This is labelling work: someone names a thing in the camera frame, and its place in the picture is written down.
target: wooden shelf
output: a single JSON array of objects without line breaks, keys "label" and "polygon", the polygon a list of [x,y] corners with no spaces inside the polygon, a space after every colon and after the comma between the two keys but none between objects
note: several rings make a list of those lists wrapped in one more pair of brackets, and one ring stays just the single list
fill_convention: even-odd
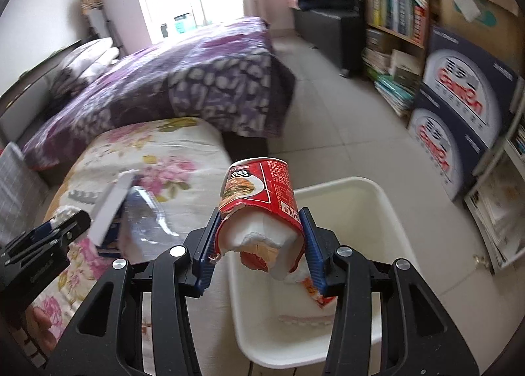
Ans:
[{"label": "wooden shelf", "polygon": [[374,25],[373,23],[368,23],[368,26],[372,26],[372,28],[376,28],[376,29],[379,29],[380,31],[387,32],[387,33],[389,33],[389,34],[391,34],[393,36],[397,36],[398,38],[401,38],[404,41],[419,47],[420,49],[424,49],[423,44],[420,44],[419,42],[414,41],[413,39],[410,39],[409,37],[407,37],[407,36],[405,36],[403,34],[400,34],[400,33],[397,33],[395,31],[392,31],[391,29],[387,29],[387,28],[384,28],[382,26],[377,26],[377,25]]}]

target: purple floral blanket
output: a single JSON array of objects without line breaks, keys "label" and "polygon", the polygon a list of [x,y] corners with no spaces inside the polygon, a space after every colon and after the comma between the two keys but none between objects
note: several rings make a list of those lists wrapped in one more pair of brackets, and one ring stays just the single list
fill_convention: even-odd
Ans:
[{"label": "purple floral blanket", "polygon": [[186,116],[240,136],[279,136],[294,86],[262,19],[207,26],[121,60],[48,120],[24,155],[43,170],[76,161],[109,130]]}]

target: instant noodle cup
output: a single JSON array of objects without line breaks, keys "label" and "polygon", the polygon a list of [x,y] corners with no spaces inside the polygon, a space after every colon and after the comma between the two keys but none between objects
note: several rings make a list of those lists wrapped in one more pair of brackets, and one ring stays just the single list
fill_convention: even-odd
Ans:
[{"label": "instant noodle cup", "polygon": [[243,265],[277,280],[296,270],[305,238],[286,162],[251,158],[232,164],[220,199],[217,258],[239,252]]}]

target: printed logo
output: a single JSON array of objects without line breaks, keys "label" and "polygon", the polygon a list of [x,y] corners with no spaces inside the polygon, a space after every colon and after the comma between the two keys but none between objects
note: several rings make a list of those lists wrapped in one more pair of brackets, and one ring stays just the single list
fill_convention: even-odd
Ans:
[{"label": "printed logo", "polygon": [[441,171],[448,174],[451,165],[448,163],[447,157],[451,146],[441,126],[434,122],[434,120],[427,119],[425,124],[417,127],[417,134],[430,151],[432,157],[438,162]]},{"label": "printed logo", "polygon": [[279,201],[281,204],[281,210],[286,213],[288,216],[293,217],[296,221],[300,222],[301,219],[299,219],[299,213],[295,211],[295,209],[291,208],[288,204],[283,203],[282,201]]},{"label": "printed logo", "polygon": [[470,66],[456,57],[444,57],[439,60],[435,72],[436,81],[487,124],[485,90]]}]

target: person's hand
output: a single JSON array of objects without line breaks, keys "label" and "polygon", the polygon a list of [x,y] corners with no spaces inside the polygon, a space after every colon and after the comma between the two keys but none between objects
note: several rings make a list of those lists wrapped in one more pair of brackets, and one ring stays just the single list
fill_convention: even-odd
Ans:
[{"label": "person's hand", "polygon": [[49,356],[57,345],[56,338],[49,331],[53,325],[51,319],[40,308],[30,306],[26,309],[26,322],[29,335],[38,343],[43,353]]}]

